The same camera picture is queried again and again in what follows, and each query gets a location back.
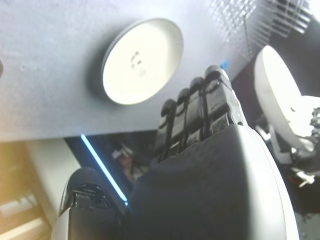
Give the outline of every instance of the wooden floor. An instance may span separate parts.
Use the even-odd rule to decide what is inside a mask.
[[[0,144],[0,240],[48,240],[51,226],[35,197],[21,143]]]

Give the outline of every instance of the gray tabletop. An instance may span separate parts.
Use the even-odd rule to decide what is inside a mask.
[[[181,29],[179,68],[145,102],[111,102],[100,78],[108,45],[155,17]],[[2,142],[155,129],[163,102],[209,65],[228,60],[233,78],[247,63],[219,38],[206,0],[1,0],[0,23]]]

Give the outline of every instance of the glowing blue line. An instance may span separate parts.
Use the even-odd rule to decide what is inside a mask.
[[[124,193],[121,191],[120,187],[118,186],[118,184],[116,183],[116,181],[114,180],[114,178],[111,176],[110,172],[108,171],[108,169],[106,168],[106,166],[103,164],[103,162],[101,161],[100,157],[98,156],[98,154],[96,153],[96,151],[94,150],[94,148],[92,147],[91,143],[88,141],[87,137],[82,134],[81,135],[81,139],[84,142],[84,144],[86,145],[86,147],[89,149],[90,153],[92,154],[93,158],[95,159],[95,161],[97,162],[97,164],[99,165],[99,167],[101,168],[101,170],[103,171],[104,175],[108,178],[108,180],[110,181],[111,185],[113,186],[114,190],[118,193],[119,197],[125,202],[127,203],[127,198],[124,195]]]

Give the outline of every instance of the robotic hand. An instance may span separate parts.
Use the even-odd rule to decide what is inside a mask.
[[[127,206],[94,170],[76,171],[51,239],[299,239],[277,166],[221,68],[165,102],[155,153]]]

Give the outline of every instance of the metal rack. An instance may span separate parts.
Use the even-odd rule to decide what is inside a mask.
[[[225,43],[250,60],[272,34],[304,34],[311,21],[310,0],[211,0],[209,12]]]

